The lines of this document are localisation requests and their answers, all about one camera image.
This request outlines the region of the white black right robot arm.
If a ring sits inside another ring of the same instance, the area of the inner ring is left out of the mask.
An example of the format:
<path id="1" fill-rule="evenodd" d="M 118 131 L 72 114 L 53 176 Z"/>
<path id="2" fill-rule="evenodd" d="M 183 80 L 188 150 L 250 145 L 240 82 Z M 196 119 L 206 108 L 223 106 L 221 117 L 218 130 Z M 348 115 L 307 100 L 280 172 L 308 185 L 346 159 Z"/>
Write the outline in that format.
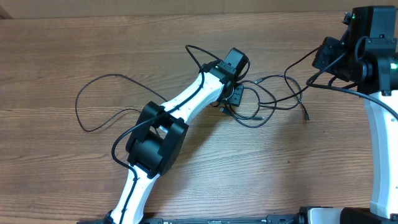
<path id="1" fill-rule="evenodd" d="M 397 223 L 397 38 L 395 6 L 355 7 L 340 40 L 326 37 L 312 63 L 351 86 L 322 85 L 364 100 L 373 154 L 369 208 L 343 208 L 340 223 Z"/>

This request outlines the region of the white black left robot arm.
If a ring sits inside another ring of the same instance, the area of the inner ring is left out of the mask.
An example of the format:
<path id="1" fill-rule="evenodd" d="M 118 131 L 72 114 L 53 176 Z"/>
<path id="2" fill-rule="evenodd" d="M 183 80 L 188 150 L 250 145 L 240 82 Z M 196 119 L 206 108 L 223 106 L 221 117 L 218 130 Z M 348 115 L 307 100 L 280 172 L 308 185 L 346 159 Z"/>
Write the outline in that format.
<path id="1" fill-rule="evenodd" d="M 114 142 L 127 137 L 127 181 L 115 209 L 104 217 L 104 223 L 140 223 L 144 207 L 155 181 L 176 161 L 189 122 L 207 105 L 233 97 L 238 80 L 249 69 L 249 59 L 232 48 L 225 59 L 199 66 L 197 79 L 175 98 L 158 105 L 145 105 L 137 123 Z"/>

